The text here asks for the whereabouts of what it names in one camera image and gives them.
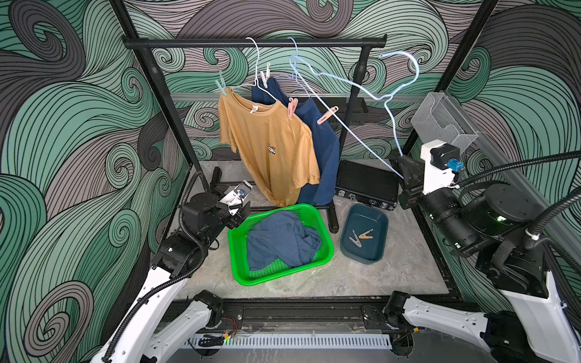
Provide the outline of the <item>light blue t-shirt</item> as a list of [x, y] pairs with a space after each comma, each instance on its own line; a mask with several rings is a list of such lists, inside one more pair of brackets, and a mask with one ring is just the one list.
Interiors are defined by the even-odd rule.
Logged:
[[282, 261], [293, 269], [309, 264], [322, 240], [314, 228], [304, 226], [291, 211], [273, 213], [248, 232], [247, 260], [251, 272]]

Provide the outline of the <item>tan yellow t-shirt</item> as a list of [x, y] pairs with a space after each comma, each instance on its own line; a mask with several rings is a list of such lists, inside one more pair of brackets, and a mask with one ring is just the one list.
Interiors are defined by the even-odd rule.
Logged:
[[239, 155], [272, 204], [296, 204], [304, 185], [319, 184], [312, 132], [298, 116], [289, 116], [280, 101], [260, 104], [227, 88], [217, 109], [220, 142]]

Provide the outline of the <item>white grey clothespin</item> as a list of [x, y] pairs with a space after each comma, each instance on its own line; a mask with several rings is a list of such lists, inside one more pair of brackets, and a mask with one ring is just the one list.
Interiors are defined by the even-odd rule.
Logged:
[[356, 234], [356, 232], [354, 230], [352, 230], [352, 236], [349, 237], [349, 240], [355, 244], [358, 248], [362, 248], [363, 245], [359, 239], [359, 236]]

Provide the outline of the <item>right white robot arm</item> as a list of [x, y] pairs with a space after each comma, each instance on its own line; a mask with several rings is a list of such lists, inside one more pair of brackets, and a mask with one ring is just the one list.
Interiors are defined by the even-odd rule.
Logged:
[[558, 290], [549, 253], [556, 250], [575, 270], [580, 265], [544, 230], [579, 202], [579, 189], [545, 208], [513, 185], [493, 181], [492, 169], [461, 179], [459, 157], [457, 147], [440, 141], [425, 145], [419, 160], [399, 156], [399, 202], [422, 208], [455, 256], [476, 256], [477, 269], [511, 309], [467, 312], [397, 291], [384, 317], [402, 340], [428, 328], [479, 346], [499, 362], [578, 362], [580, 327], [567, 317], [570, 303]]

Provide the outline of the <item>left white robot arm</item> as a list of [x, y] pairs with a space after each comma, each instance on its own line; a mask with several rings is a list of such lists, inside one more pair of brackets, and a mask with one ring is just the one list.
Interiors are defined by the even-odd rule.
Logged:
[[178, 206], [178, 229], [161, 242], [138, 297], [93, 362], [167, 362], [198, 331], [220, 326], [223, 301], [203, 290], [184, 312], [158, 327], [222, 230], [239, 227], [251, 211], [246, 200], [251, 183], [241, 181], [228, 193], [211, 185], [192, 195], [196, 181], [204, 179], [196, 172], [187, 184]]

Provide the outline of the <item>black case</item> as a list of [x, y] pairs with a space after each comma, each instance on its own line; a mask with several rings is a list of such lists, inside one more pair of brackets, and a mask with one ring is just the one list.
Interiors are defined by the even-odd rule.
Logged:
[[398, 203], [399, 176], [395, 172], [342, 160], [335, 194], [382, 210], [394, 210]]

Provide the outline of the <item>green plastic basket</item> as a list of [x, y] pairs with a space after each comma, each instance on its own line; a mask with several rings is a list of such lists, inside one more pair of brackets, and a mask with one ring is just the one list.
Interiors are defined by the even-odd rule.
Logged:
[[[247, 260], [248, 232], [267, 216], [284, 210], [295, 213], [299, 216], [304, 226], [314, 228], [319, 233], [319, 237], [322, 240], [319, 251], [313, 257], [312, 261], [305, 266], [291, 269], [282, 261], [276, 260], [263, 270], [251, 272]], [[248, 217], [241, 226], [228, 233], [228, 247], [233, 276], [239, 284], [248, 287], [325, 265], [331, 261], [334, 255], [334, 247], [331, 237], [328, 234], [319, 211], [308, 204], [298, 204], [292, 207], [285, 207]]]

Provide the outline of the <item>dark teal plastic bin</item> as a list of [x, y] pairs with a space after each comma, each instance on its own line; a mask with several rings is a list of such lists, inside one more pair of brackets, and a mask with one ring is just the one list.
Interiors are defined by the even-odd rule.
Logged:
[[381, 210], [353, 205], [340, 239], [342, 254], [365, 265], [379, 262], [384, 255], [388, 226], [388, 218]]

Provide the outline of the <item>dark navy t-shirt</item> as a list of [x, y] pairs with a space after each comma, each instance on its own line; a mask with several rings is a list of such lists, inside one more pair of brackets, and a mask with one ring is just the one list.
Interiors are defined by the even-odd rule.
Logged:
[[[264, 84], [251, 88], [251, 101], [264, 105], [272, 105], [275, 101], [287, 104], [289, 97], [284, 94], [278, 81], [274, 78]], [[319, 166], [319, 184], [304, 185], [298, 195], [298, 204], [311, 204], [315, 207], [325, 206], [333, 201], [337, 172], [340, 163], [340, 142], [333, 128], [328, 123], [319, 124], [322, 117], [316, 102], [308, 98], [297, 104], [294, 113], [310, 128], [313, 147]]]

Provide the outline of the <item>pink white clothespin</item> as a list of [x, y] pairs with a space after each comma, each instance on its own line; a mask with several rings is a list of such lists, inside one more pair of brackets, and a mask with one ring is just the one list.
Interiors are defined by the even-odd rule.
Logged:
[[331, 107], [317, 120], [317, 124], [322, 125], [325, 123], [329, 118], [333, 117], [338, 112], [338, 109], [338, 106]]

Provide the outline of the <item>black clothes rack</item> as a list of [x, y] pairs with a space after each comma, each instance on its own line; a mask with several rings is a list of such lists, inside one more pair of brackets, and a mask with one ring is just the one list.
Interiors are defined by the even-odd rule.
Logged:
[[363, 82], [367, 71], [367, 64], [371, 50], [374, 48], [384, 48], [387, 44], [387, 36], [381, 38], [362, 39], [299, 39], [294, 42], [290, 39], [259, 39], [257, 41], [249, 39], [145, 39], [139, 37], [127, 37], [123, 40], [126, 48], [133, 50], [136, 54], [142, 69], [145, 71], [154, 96], [161, 106], [162, 114], [166, 122], [177, 139], [181, 150], [185, 153], [186, 160], [196, 171], [201, 172], [201, 165], [198, 157], [186, 134], [183, 122], [181, 121], [174, 101], [171, 97], [166, 78], [160, 66], [153, 56], [154, 48], [291, 48], [294, 45], [307, 48], [360, 48], [359, 59], [353, 71], [353, 82], [346, 106], [345, 117], [339, 136], [340, 149], [343, 149], [347, 134], [350, 132], [350, 124], [353, 113], [357, 105], [359, 91], [357, 87]]

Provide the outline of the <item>clear mesh wall holder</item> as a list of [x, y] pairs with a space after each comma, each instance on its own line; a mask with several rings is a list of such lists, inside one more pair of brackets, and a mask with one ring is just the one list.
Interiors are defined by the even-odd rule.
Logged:
[[440, 140], [457, 147], [461, 157], [478, 138], [473, 122], [459, 101], [446, 92], [429, 93], [412, 118], [423, 144]]

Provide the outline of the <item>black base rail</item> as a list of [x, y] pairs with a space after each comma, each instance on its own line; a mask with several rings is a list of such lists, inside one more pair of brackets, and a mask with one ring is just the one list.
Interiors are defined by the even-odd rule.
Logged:
[[203, 331], [258, 331], [270, 326], [339, 325], [390, 331], [410, 323], [390, 296], [224, 299]]

